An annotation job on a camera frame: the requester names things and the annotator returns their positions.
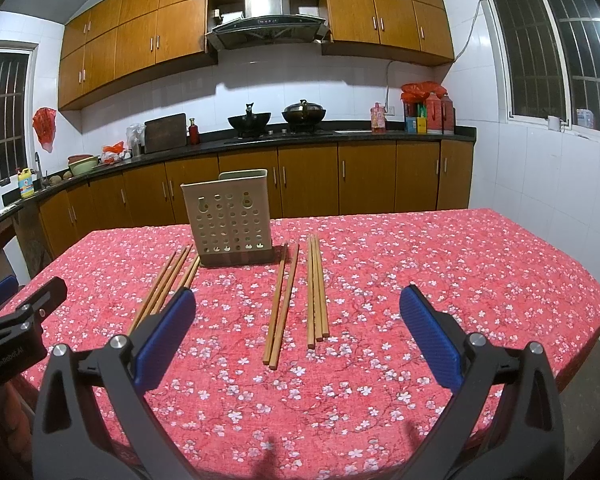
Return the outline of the yellow detergent bottle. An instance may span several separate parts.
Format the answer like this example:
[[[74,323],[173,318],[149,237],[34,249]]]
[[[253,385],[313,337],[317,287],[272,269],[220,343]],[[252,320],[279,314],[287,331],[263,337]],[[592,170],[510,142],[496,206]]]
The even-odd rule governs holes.
[[[31,197],[34,192],[33,174],[30,168],[23,168],[18,170],[18,190],[20,197],[25,200]]]

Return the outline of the sink faucet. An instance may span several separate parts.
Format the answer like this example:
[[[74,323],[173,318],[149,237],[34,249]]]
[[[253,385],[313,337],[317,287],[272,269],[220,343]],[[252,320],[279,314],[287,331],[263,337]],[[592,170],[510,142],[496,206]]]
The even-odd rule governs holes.
[[[38,152],[34,153],[34,162],[35,162],[35,174],[38,177],[38,183],[40,184],[40,188],[44,190],[44,188],[48,187],[48,179],[45,175],[45,172],[42,169],[40,154]]]

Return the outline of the black countertop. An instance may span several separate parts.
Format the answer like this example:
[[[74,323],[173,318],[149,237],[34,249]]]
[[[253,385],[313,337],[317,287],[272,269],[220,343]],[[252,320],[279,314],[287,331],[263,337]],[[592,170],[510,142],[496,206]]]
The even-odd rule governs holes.
[[[197,145],[187,145],[184,148],[174,148],[174,150],[163,151],[155,154],[140,155],[118,162],[114,165],[98,166],[94,170],[84,174],[84,176],[72,177],[69,180],[62,181],[59,184],[38,190],[31,198],[26,200],[17,200],[12,203],[5,212],[0,214],[0,223],[10,218],[18,210],[28,203],[35,203],[38,200],[46,200],[56,193],[68,190],[83,182],[90,182],[94,179],[109,178],[123,171],[140,168],[143,166],[160,164],[160,162],[173,162],[184,158],[194,158],[207,155],[219,155],[221,153],[237,152],[242,150],[256,150],[257,148],[289,148],[290,146],[320,144],[320,143],[339,143],[339,142],[370,142],[370,141],[407,141],[407,142],[436,142],[442,140],[453,140],[460,142],[477,141],[478,129],[474,126],[456,125],[453,134],[413,134],[404,130],[388,130],[384,133],[372,133],[370,130],[317,130],[314,133],[282,133],[282,125],[273,127],[273,134],[260,136],[256,140],[239,140],[237,136],[231,136],[228,130],[219,130],[215,132],[204,133],[201,136],[201,142]]]

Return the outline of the green bowl on counter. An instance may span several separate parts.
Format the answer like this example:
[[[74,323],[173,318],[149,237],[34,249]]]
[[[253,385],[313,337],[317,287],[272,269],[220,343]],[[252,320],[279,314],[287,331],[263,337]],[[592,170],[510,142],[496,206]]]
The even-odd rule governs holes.
[[[95,155],[81,155],[69,162],[69,170],[73,177],[88,174],[95,169],[99,164],[99,157]]]

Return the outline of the orange bag on counter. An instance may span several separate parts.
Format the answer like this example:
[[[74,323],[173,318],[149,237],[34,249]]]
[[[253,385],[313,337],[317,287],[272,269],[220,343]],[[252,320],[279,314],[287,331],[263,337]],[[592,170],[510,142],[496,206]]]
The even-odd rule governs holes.
[[[129,149],[124,141],[119,141],[114,145],[106,145],[102,148],[100,162],[103,165],[114,165],[122,162],[129,156]]]

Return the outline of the clear plastic bag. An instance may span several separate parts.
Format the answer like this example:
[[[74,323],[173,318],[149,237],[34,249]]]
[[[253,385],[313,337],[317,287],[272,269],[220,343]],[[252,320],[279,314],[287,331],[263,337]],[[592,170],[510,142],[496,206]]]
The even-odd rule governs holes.
[[[126,144],[132,157],[140,156],[144,146],[145,126],[134,124],[126,128]]]

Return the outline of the wooden chopstick right trio middle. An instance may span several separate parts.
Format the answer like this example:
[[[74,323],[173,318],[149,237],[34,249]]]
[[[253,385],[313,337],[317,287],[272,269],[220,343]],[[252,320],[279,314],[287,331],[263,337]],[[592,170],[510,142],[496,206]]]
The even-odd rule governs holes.
[[[322,308],[320,298],[320,284],[318,284],[318,267],[317,267],[317,247],[316,238],[310,236],[311,263],[312,263],[312,295],[313,295],[313,312],[314,312],[314,342],[317,344],[323,338],[322,333]]]

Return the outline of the red floral tablecloth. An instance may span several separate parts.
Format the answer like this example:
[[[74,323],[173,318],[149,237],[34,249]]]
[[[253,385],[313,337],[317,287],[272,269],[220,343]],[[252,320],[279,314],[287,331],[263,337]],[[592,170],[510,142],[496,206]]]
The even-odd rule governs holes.
[[[329,336],[308,348],[308,236],[320,240]],[[197,313],[146,400],[199,471],[279,478],[362,474],[403,462],[449,401],[400,318],[417,286],[468,332],[539,341],[560,384],[600,334],[600,283],[490,209],[276,220],[299,257],[278,367],[262,356],[277,268],[200,269]]]

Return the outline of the black wok left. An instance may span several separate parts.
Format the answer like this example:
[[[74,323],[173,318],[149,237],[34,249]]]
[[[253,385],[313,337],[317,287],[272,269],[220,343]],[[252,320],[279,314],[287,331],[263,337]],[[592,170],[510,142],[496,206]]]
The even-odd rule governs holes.
[[[253,103],[248,103],[244,114],[229,117],[227,121],[240,138],[257,139],[265,134],[270,119],[270,112],[256,113],[253,110]]]

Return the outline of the wooden lower cabinets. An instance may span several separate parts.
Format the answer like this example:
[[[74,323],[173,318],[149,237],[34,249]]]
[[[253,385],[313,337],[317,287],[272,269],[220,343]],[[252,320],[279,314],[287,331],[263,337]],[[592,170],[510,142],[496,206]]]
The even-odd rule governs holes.
[[[46,198],[38,216],[53,257],[89,232],[188,221],[181,187],[223,171],[264,169],[273,218],[465,208],[469,141],[373,140],[183,158],[88,180]]]

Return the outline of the red oil bottles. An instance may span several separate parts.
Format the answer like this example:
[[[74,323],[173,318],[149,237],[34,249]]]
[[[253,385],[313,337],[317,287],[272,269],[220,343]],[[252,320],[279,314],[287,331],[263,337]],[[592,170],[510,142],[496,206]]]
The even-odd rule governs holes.
[[[455,129],[455,110],[452,100],[445,93],[438,96],[430,92],[425,100],[427,132],[429,134],[443,134],[449,136]]]

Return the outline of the red plastic bag on bottles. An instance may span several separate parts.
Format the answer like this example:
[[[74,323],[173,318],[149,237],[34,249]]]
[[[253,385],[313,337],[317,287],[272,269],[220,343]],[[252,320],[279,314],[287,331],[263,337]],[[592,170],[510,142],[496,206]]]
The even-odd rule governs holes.
[[[411,82],[401,87],[401,101],[410,104],[422,103],[426,101],[431,92],[441,99],[448,90],[435,81]]]

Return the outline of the steel range hood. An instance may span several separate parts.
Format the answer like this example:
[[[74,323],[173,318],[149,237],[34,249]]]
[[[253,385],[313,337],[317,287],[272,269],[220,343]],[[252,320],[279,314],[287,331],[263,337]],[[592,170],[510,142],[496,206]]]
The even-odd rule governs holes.
[[[326,0],[208,0],[208,46],[321,44],[329,36]]]

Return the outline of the right barred window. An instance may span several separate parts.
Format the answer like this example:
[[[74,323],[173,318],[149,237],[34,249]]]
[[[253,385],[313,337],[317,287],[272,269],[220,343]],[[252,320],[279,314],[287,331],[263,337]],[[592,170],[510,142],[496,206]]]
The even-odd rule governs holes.
[[[486,0],[502,56],[507,116],[600,132],[596,0]]]

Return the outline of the red bag on wall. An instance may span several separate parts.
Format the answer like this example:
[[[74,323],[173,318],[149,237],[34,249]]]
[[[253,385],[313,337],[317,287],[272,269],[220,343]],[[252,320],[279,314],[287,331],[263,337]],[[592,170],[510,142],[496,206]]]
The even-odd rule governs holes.
[[[54,147],[56,134],[57,110],[50,107],[40,107],[32,117],[32,127],[38,138],[41,148],[51,153]]]

